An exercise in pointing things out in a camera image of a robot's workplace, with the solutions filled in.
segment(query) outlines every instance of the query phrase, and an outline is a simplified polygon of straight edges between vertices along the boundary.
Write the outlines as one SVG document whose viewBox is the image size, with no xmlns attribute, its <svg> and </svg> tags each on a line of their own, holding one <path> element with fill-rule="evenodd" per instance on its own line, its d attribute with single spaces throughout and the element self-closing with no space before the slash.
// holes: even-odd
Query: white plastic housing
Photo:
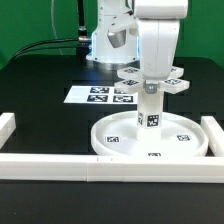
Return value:
<svg viewBox="0 0 224 224">
<path fill-rule="evenodd" d="M 135 0 L 136 18 L 183 19 L 187 16 L 188 0 Z"/>
<path fill-rule="evenodd" d="M 128 64 L 138 60 L 137 37 L 126 32 L 124 46 L 114 48 L 108 39 L 108 29 L 114 17 L 130 11 L 125 0 L 98 0 L 98 26 L 92 34 L 92 51 L 87 60 L 106 64 Z"/>
<path fill-rule="evenodd" d="M 138 20 L 140 69 L 146 80 L 168 78 L 175 55 L 178 20 Z"/>
</svg>

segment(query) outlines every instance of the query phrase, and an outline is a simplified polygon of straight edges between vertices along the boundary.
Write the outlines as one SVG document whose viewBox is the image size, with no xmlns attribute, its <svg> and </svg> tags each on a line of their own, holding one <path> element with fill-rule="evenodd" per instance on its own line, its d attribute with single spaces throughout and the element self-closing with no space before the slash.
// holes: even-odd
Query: white cylinder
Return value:
<svg viewBox="0 0 224 224">
<path fill-rule="evenodd" d="M 148 19 L 183 19 L 187 16 L 188 0 L 135 0 L 134 15 Z"/>
</svg>

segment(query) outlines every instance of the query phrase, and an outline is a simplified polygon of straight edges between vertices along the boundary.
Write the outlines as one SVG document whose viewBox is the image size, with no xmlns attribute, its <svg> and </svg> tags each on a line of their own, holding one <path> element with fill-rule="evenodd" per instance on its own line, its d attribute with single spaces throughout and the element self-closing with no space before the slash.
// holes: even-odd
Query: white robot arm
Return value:
<svg viewBox="0 0 224 224">
<path fill-rule="evenodd" d="M 179 34 L 179 19 L 187 16 L 188 0 L 129 0 L 135 20 L 126 23 L 139 36 L 140 69 L 149 83 L 167 80 Z M 125 23 L 114 21 L 110 32 L 118 33 Z"/>
</svg>

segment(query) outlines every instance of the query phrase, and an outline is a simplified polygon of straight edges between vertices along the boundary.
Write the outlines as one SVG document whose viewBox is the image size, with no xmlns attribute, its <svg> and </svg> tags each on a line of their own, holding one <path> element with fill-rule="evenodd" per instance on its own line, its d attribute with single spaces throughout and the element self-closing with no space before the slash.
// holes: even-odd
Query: white circular tray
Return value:
<svg viewBox="0 0 224 224">
<path fill-rule="evenodd" d="M 137 111 L 113 114 L 95 123 L 92 147 L 98 155 L 205 156 L 208 139 L 201 126 L 175 114 L 162 113 L 161 140 L 143 143 L 136 138 Z"/>
</svg>

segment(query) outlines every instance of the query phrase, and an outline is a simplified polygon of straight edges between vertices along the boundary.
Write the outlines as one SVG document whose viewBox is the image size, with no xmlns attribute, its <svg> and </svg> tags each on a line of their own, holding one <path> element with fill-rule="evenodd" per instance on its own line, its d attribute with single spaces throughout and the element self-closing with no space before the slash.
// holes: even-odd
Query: white block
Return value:
<svg viewBox="0 0 224 224">
<path fill-rule="evenodd" d="M 121 79 L 136 79 L 142 77 L 140 69 L 134 67 L 117 70 L 117 76 Z"/>
<path fill-rule="evenodd" d="M 114 84 L 114 88 L 118 91 L 127 93 L 127 94 L 134 94 L 143 89 L 144 80 L 143 79 L 129 79 L 123 80 L 120 82 L 116 82 Z"/>
<path fill-rule="evenodd" d="M 0 179 L 87 181 L 95 156 L 0 154 Z"/>
<path fill-rule="evenodd" d="M 15 129 L 15 115 L 13 113 L 3 113 L 0 116 L 0 149 Z"/>
<path fill-rule="evenodd" d="M 171 73 L 169 75 L 169 79 L 178 79 L 182 77 L 184 74 L 184 69 L 183 68 L 178 68 L 175 66 L 172 66 Z"/>
<path fill-rule="evenodd" d="M 178 92 L 182 92 L 190 87 L 190 82 L 181 80 L 181 79 L 167 79 L 166 81 L 160 81 L 159 82 L 159 89 L 176 94 Z"/>
<path fill-rule="evenodd" d="M 224 156 L 224 132 L 212 116 L 203 116 L 201 126 L 209 139 L 209 147 L 216 157 Z"/>
</svg>

